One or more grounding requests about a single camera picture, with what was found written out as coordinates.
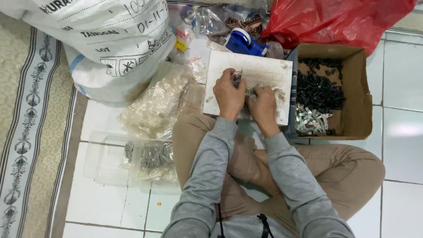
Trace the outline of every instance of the yellow label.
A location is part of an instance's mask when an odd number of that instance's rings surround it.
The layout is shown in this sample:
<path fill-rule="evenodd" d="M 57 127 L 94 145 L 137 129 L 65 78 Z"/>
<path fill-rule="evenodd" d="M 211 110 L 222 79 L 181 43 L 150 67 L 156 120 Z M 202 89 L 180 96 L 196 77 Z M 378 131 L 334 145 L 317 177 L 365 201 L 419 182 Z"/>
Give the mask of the yellow label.
<path fill-rule="evenodd" d="M 185 53 L 185 51 L 188 48 L 188 45 L 185 44 L 185 43 L 183 43 L 183 42 L 181 42 L 180 40 L 176 40 L 176 43 L 175 43 L 174 48 L 177 49 L 177 50 L 179 50 L 179 51 L 181 51 L 182 53 Z"/>

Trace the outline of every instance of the hand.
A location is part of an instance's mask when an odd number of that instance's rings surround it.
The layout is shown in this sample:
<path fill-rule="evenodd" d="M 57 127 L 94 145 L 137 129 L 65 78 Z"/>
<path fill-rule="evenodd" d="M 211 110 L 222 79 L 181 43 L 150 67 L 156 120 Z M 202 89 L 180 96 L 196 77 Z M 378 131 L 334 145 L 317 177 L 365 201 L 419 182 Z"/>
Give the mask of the hand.
<path fill-rule="evenodd" d="M 238 89 L 231 82 L 231 75 L 235 72 L 229 68 L 223 71 L 222 77 L 213 87 L 214 96 L 220 109 L 220 117 L 236 121 L 245 102 L 245 79 L 241 80 Z"/>
<path fill-rule="evenodd" d="M 275 92 L 269 87 L 255 87 L 257 100 L 247 98 L 248 108 L 265 138 L 280 132 L 276 123 L 276 98 Z"/>

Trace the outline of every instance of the red plastic bag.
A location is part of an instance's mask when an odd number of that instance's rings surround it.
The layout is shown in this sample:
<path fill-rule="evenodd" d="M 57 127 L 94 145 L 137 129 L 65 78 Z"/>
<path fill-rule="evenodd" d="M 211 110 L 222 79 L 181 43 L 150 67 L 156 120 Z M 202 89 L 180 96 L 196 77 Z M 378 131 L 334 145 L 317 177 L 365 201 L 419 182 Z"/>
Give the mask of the red plastic bag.
<path fill-rule="evenodd" d="M 385 30 L 411 12 L 416 0 L 275 0 L 261 37 L 284 49 L 299 43 L 344 44 L 371 55 Z"/>

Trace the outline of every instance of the gray sweatshirt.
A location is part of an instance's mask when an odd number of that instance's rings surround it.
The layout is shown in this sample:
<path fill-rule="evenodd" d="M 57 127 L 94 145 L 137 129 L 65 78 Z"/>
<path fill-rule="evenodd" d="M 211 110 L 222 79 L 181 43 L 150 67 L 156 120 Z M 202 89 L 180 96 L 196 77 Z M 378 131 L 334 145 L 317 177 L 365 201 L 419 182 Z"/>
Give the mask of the gray sweatshirt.
<path fill-rule="evenodd" d="M 172 210 L 162 238 L 216 238 L 214 205 L 220 201 L 223 180 L 231 158 L 237 125 L 218 118 L 198 148 L 191 174 L 181 198 Z M 304 238 L 353 238 L 354 235 L 308 169 L 304 158 L 282 133 L 264 140 L 273 179 L 283 191 L 292 219 Z M 294 237 L 286 228 L 267 217 L 275 238 Z M 263 223 L 257 216 L 232 216 L 223 222 L 226 238 L 260 238 Z"/>

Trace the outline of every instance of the person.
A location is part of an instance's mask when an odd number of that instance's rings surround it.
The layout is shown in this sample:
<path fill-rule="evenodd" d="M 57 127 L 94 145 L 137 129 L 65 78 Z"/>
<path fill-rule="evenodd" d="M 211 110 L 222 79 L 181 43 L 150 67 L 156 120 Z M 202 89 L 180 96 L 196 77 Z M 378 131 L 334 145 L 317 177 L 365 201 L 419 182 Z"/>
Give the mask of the person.
<path fill-rule="evenodd" d="M 227 69 L 213 88 L 217 120 L 190 115 L 172 134 L 176 173 L 182 188 L 164 238 L 354 237 L 351 218 L 376 193 L 385 177 L 382 161 L 361 148 L 290 145 L 276 124 L 275 94 L 255 88 L 247 105 L 263 133 L 266 150 L 237 132 L 245 80 L 238 89 Z M 234 180 L 263 188 L 257 202 Z"/>

